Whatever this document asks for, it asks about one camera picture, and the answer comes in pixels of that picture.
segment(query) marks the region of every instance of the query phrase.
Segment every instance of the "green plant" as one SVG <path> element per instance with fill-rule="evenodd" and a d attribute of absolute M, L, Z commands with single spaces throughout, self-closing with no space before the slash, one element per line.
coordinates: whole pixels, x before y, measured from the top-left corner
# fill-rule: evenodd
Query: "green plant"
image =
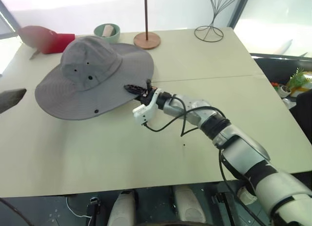
<path fill-rule="evenodd" d="M 291 78 L 287 82 L 286 90 L 292 90 L 293 88 L 301 87 L 308 82 L 312 82 L 312 79 L 306 78 L 304 76 L 303 68 L 297 68 L 296 72 L 291 76 Z"/>

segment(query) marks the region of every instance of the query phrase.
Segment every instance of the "potted plant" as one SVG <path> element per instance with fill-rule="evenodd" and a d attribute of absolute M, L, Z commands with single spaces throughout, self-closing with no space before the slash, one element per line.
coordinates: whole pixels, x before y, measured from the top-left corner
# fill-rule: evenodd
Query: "potted plant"
<path fill-rule="evenodd" d="M 308 82 L 312 82 L 311 78 L 306 78 L 304 69 L 297 68 L 296 72 L 291 76 L 286 85 L 279 85 L 277 93 L 281 98 L 287 97 L 293 90 L 303 86 Z"/>

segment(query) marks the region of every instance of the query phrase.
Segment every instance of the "white cable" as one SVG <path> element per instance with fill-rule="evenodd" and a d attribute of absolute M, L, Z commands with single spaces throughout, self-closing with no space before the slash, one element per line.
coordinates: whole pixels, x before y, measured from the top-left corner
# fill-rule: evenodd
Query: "white cable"
<path fill-rule="evenodd" d="M 92 216 L 90 217 L 90 220 L 89 220 L 88 226 L 90 226 L 91 221 L 92 221 Z"/>
<path fill-rule="evenodd" d="M 89 218 L 90 219 L 90 221 L 91 221 L 91 219 L 92 219 L 92 216 L 88 216 L 88 215 L 77 215 L 76 213 L 74 213 L 73 212 L 73 210 L 71 210 L 70 209 L 70 207 L 69 207 L 69 205 L 68 205 L 68 197 L 66 197 L 66 205 L 67 205 L 67 208 L 75 215 L 75 216 L 77 216 L 77 217 L 79 217 L 79 218 Z"/>

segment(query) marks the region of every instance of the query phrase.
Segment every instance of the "round wooden base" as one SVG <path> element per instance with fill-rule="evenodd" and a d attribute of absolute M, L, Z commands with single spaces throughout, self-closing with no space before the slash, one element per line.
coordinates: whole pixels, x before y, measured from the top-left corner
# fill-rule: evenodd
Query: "round wooden base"
<path fill-rule="evenodd" d="M 135 46 L 138 46 L 144 50 L 151 50 L 160 45 L 160 37 L 152 32 L 148 32 L 148 40 L 146 40 L 146 34 L 140 33 L 134 38 Z"/>

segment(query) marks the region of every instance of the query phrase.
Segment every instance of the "small bowl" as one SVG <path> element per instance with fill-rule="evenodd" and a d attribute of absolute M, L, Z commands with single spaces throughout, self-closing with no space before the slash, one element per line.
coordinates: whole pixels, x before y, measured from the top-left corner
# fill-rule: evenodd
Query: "small bowl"
<path fill-rule="evenodd" d="M 104 30 L 104 27 L 105 27 L 106 25 L 111 25 L 111 26 L 113 26 L 113 28 L 114 28 L 113 35 L 110 36 L 110 37 L 102 37 L 103 30 Z M 100 37 L 100 38 L 106 40 L 106 41 L 109 42 L 109 43 L 117 43 L 117 42 L 118 42 L 118 39 L 119 39 L 119 37 L 120 37 L 120 28 L 119 28 L 119 26 L 117 26 L 117 25 L 115 25 L 115 24 L 110 24 L 110 23 L 108 23 L 108 24 L 102 24 L 102 25 L 99 25 L 97 28 L 95 28 L 94 31 L 93 31 L 93 33 L 94 33 L 96 36 L 98 36 L 98 37 Z"/>

